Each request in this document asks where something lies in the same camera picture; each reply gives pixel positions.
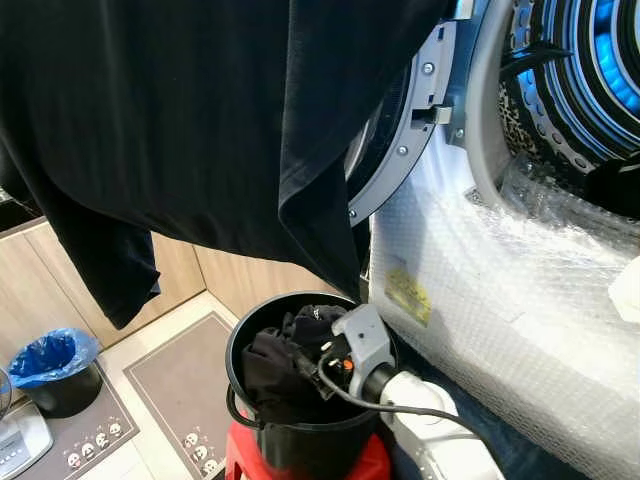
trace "floor mat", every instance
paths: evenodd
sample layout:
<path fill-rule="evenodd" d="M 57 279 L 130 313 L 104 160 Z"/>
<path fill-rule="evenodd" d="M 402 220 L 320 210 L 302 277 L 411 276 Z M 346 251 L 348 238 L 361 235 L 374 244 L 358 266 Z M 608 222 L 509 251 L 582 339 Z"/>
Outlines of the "floor mat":
<path fill-rule="evenodd" d="M 68 418 L 47 419 L 53 447 L 19 480 L 76 480 L 138 433 L 138 426 L 98 367 L 104 380 L 91 405 Z"/>
<path fill-rule="evenodd" d="M 229 332 L 208 316 L 124 371 L 194 479 L 217 471 L 225 455 Z"/>

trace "tiled floor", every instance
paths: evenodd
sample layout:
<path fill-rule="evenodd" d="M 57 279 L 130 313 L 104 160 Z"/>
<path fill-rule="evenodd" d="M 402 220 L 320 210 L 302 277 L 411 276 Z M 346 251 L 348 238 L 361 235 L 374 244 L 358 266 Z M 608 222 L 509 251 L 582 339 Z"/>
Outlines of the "tiled floor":
<path fill-rule="evenodd" d="M 238 321 L 215 297 L 202 293 L 100 355 L 98 363 L 140 427 L 140 433 L 87 472 L 82 480 L 191 480 L 123 369 L 213 311 L 231 327 Z"/>

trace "black cable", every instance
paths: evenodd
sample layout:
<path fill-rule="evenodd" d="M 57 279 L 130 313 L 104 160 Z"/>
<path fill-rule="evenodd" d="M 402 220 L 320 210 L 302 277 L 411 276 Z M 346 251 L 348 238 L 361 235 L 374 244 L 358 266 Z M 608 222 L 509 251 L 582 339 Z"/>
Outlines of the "black cable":
<path fill-rule="evenodd" d="M 466 420 L 458 417 L 457 415 L 453 415 L 449 412 L 444 412 L 442 410 L 435 410 L 433 408 L 409 407 L 409 406 L 403 406 L 403 405 L 381 405 L 379 403 L 371 403 L 364 400 L 360 400 L 359 398 L 354 397 L 350 393 L 345 392 L 342 388 L 336 385 L 327 376 L 327 374 L 324 372 L 324 365 L 328 358 L 329 358 L 329 354 L 325 354 L 318 362 L 318 376 L 320 377 L 320 380 L 322 380 L 322 382 L 333 391 L 333 393 L 338 395 L 345 402 L 349 402 L 361 408 L 375 410 L 377 412 L 410 413 L 413 415 L 427 415 L 430 417 L 443 418 L 445 420 L 449 420 L 453 423 L 456 423 L 460 425 L 462 428 L 469 430 L 469 432 L 471 432 L 478 440 L 480 440 L 484 444 L 487 451 L 489 452 L 489 455 L 491 455 L 491 458 L 493 458 L 493 461 L 495 462 L 496 467 L 502 473 L 502 468 L 500 465 L 500 461 L 498 460 L 498 455 L 493 450 L 493 447 L 491 446 L 491 443 L 489 442 L 489 440 L 480 432 L 478 432 L 475 429 L 475 427 L 470 425 Z"/>

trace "red stool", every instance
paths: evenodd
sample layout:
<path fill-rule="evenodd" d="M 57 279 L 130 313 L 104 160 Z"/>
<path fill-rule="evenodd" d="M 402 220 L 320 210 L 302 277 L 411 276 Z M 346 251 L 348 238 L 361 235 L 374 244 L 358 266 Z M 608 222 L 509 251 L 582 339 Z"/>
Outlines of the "red stool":
<path fill-rule="evenodd" d="M 240 480 L 243 473 L 249 480 L 297 480 L 290 473 L 273 471 L 262 459 L 251 430 L 233 422 L 227 433 L 227 466 L 224 478 Z M 358 464 L 346 480 L 390 479 L 391 463 L 387 451 L 378 436 L 371 435 Z"/>

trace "bubble wrap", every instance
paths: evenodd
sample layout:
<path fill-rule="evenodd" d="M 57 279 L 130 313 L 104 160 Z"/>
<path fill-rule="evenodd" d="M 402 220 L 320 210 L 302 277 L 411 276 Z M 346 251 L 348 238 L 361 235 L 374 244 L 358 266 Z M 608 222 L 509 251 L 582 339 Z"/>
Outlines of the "bubble wrap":
<path fill-rule="evenodd" d="M 607 295 L 632 257 L 470 202 L 461 152 L 430 142 L 372 217 L 371 301 L 535 443 L 593 479 L 640 478 L 640 329 Z"/>

